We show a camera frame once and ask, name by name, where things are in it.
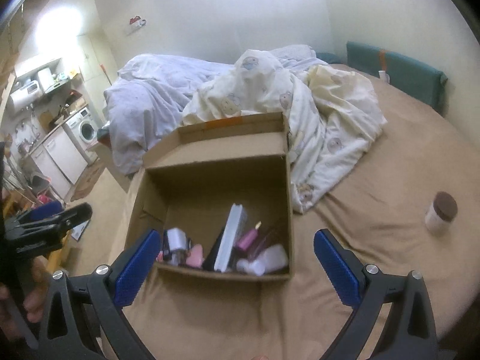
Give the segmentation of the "black rectangular device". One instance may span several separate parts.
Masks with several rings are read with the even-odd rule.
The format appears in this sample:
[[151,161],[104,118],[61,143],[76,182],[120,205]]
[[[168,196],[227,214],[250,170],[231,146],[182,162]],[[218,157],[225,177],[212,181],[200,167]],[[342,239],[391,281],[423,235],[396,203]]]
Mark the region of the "black rectangular device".
[[224,228],[220,231],[218,237],[216,238],[213,246],[211,247],[208,256],[204,259],[202,263],[202,269],[207,272],[213,272],[216,262],[216,258],[219,252],[221,241],[224,235]]

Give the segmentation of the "pink perfume bottle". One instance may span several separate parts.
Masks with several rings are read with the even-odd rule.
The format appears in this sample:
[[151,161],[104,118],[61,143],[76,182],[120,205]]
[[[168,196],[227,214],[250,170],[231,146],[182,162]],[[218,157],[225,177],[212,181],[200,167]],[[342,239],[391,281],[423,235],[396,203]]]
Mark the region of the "pink perfume bottle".
[[245,232],[235,244],[235,248],[241,252],[246,252],[259,235],[262,222],[258,222],[253,228]]

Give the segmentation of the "white cabinet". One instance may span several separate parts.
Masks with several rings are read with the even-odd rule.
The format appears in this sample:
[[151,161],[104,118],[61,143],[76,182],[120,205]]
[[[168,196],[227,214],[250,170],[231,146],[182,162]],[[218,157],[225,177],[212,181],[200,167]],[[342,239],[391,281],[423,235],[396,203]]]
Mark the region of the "white cabinet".
[[62,127],[58,127],[30,154],[53,190],[64,199],[78,182],[87,162]]

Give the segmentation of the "white washing machine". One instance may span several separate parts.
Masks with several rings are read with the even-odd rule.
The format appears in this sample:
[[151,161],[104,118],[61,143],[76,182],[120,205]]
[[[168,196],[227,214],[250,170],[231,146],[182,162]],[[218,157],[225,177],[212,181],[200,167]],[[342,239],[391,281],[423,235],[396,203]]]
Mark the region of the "white washing machine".
[[67,134],[83,149],[97,139],[98,125],[87,106],[69,117],[65,124]]

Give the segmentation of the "white jar brown lid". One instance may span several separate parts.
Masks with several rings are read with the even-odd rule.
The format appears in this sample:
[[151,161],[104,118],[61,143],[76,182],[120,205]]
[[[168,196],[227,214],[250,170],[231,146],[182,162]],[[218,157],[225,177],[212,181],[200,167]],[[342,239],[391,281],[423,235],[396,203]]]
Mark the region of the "white jar brown lid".
[[458,214],[456,199],[445,191],[439,191],[425,213],[427,230],[439,235],[445,233]]

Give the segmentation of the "tan bed sheet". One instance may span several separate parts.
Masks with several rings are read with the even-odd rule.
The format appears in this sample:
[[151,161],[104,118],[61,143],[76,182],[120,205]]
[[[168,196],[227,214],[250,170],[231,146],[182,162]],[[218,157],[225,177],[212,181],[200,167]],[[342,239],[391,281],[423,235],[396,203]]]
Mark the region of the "tan bed sheet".
[[479,293],[479,151],[378,79],[245,53],[146,152],[114,280],[151,359],[433,359]]

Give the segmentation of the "lavender grey duvet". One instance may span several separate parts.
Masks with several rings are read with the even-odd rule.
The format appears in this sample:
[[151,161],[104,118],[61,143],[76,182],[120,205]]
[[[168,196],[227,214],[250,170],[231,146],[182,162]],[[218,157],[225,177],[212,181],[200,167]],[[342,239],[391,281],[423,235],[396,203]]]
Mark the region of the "lavender grey duvet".
[[[270,52],[295,68],[316,62],[305,45]],[[182,112],[194,92],[233,65],[152,54],[128,61],[104,92],[113,161],[119,170],[125,175],[138,171],[148,150],[177,127],[186,126],[182,124]]]

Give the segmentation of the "brown cardboard box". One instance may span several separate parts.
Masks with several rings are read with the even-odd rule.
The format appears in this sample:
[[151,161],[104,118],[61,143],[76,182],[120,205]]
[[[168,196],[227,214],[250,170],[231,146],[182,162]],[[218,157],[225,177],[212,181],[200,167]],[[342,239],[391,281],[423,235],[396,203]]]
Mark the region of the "brown cardboard box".
[[246,228],[275,231],[293,254],[287,119],[281,112],[180,127],[143,157],[119,230],[128,248],[145,233],[179,228],[209,253],[230,208],[243,206]]

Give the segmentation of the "white flat box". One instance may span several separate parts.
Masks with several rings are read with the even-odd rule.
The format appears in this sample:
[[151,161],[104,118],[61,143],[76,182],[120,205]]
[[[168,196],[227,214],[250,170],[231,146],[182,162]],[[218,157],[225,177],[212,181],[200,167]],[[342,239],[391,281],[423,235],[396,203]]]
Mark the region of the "white flat box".
[[214,272],[224,273],[227,271],[233,247],[239,236],[241,236],[246,226],[246,222],[247,212],[245,211],[244,206],[242,204],[233,204],[224,226],[220,246],[213,266]]

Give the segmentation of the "cream patterned blanket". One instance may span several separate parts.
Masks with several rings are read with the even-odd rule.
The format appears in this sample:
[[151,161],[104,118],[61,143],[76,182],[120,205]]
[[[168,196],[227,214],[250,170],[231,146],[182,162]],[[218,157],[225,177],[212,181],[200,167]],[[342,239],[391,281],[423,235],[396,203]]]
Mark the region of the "cream patterned blanket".
[[247,50],[227,72],[201,85],[183,125],[281,112],[294,211],[304,214],[347,176],[382,135],[386,117],[369,79],[323,63],[293,67]]

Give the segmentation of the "green headboard cushion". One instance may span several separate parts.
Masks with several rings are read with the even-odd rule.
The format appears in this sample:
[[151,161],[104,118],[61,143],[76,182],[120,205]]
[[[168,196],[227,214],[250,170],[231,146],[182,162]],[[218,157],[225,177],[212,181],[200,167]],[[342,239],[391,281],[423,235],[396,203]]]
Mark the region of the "green headboard cushion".
[[385,72],[388,83],[425,103],[442,115],[448,77],[440,70],[400,53],[364,43],[346,43],[347,65],[380,78]]

